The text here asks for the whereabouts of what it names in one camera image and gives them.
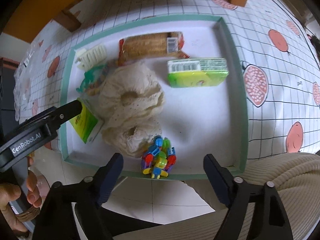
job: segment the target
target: ribbed beige fabric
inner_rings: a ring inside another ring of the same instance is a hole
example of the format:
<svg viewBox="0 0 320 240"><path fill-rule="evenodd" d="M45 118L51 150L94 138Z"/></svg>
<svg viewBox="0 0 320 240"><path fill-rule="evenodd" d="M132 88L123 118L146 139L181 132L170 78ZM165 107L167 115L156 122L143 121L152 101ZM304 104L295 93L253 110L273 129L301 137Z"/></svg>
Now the ribbed beige fabric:
<svg viewBox="0 0 320 240"><path fill-rule="evenodd" d="M248 164L241 177L258 185L267 181L274 182L288 214L294 240L303 239L319 219L320 156L286 153L261 159ZM115 236L114 239L212 240L227 213L227 208L223 209L218 203L209 181L202 181L199 187L194 180L186 183L192 185L213 209L222 209L172 224L125 233ZM238 239L247 237L253 208L254 204L250 203Z"/></svg>

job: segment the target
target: green packet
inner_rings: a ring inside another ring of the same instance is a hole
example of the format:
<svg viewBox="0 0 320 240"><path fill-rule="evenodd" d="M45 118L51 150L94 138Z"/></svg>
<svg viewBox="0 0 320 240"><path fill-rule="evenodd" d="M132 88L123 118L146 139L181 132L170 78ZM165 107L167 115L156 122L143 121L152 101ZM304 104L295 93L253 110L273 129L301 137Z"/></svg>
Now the green packet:
<svg viewBox="0 0 320 240"><path fill-rule="evenodd" d="M70 123L84 143L92 142L99 133L103 120L93 115L89 109L89 104L77 98L81 102L82 111L80 114L70 119Z"/></svg>
<svg viewBox="0 0 320 240"><path fill-rule="evenodd" d="M168 61L168 80L173 88L217 86L228 76L224 58L188 58Z"/></svg>

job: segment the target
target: barcode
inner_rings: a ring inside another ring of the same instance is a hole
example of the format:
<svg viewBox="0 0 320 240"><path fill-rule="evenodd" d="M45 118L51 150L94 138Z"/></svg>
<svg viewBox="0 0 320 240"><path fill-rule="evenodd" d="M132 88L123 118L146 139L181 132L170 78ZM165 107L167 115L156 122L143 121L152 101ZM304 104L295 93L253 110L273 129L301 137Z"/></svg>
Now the barcode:
<svg viewBox="0 0 320 240"><path fill-rule="evenodd" d="M167 53L178 51L178 38L167 38Z"/></svg>
<svg viewBox="0 0 320 240"><path fill-rule="evenodd" d="M171 66L171 72L200 70L199 62L176 62Z"/></svg>

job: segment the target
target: finger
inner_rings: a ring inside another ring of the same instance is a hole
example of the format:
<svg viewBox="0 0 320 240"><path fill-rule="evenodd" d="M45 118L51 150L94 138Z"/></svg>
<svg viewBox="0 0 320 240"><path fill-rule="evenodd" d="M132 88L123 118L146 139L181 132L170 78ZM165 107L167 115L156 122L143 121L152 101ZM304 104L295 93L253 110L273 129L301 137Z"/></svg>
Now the finger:
<svg viewBox="0 0 320 240"><path fill-rule="evenodd" d="M27 156L27 159L28 159L28 167L32 166L33 165L33 158L30 157L30 156Z"/></svg>
<svg viewBox="0 0 320 240"><path fill-rule="evenodd" d="M34 207L40 207L42 204L42 198L39 197L36 202L33 203Z"/></svg>
<svg viewBox="0 0 320 240"><path fill-rule="evenodd" d="M37 177L32 171L29 171L29 175L27 177L26 184L27 184L28 190L30 190L31 192L36 189Z"/></svg>
<svg viewBox="0 0 320 240"><path fill-rule="evenodd" d="M27 200L30 204L33 204L34 202L36 202L39 197L40 197L40 193L39 193L38 187L36 187L35 190L32 192L28 191Z"/></svg>
<svg viewBox="0 0 320 240"><path fill-rule="evenodd" d="M20 197L21 189L17 185L10 183L0 184L0 210L6 210L10 201L17 200Z"/></svg>

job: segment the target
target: red toy part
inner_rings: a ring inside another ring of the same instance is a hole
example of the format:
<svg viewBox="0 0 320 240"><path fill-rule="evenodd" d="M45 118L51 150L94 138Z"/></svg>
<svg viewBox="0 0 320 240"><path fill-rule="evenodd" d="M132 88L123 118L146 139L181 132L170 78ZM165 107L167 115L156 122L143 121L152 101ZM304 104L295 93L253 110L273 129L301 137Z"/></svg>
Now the red toy part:
<svg viewBox="0 0 320 240"><path fill-rule="evenodd" d="M177 157L175 155L170 155L168 157L168 164L167 166L169 165L174 165L176 163L176 160L177 160Z"/></svg>
<svg viewBox="0 0 320 240"><path fill-rule="evenodd" d="M149 153L144 159L145 159L147 165L149 165L153 160L153 155Z"/></svg>

